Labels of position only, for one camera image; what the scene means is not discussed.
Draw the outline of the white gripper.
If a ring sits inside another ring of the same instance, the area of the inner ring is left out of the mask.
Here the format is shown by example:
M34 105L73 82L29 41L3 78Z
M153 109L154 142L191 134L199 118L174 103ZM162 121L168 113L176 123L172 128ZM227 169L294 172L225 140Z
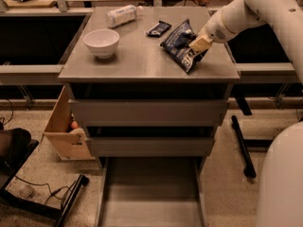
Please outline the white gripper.
M236 36L236 33L227 29L223 22L223 12L218 10L203 27L202 34L199 34L197 38L189 44L189 47L195 52L202 53L208 50L213 43L224 44Z

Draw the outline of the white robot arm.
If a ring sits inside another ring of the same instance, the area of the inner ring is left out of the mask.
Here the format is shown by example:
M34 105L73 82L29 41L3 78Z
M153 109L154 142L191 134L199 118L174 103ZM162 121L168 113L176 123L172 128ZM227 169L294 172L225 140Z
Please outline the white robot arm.
M196 52L266 23L303 82L300 0L234 0L217 11L190 44ZM303 122L282 131L268 148L258 184L256 227L303 227Z

